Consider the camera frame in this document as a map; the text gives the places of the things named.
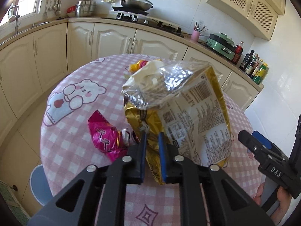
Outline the person's right hand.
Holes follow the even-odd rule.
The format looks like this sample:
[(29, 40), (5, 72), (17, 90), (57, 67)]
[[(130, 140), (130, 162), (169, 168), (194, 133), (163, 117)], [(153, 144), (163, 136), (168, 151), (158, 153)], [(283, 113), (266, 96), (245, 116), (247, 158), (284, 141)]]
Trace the person's right hand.
[[(261, 204), (261, 196), (263, 194), (265, 183), (262, 183), (257, 190), (256, 195), (254, 196), (253, 200), (256, 202), (256, 204)], [(277, 200), (279, 201), (279, 206), (274, 211), (274, 213), (270, 216), (272, 221), (275, 223), (275, 225), (278, 225), (285, 214), (287, 213), (289, 206), (291, 204), (291, 195), (283, 188), (280, 187), (277, 191)]]

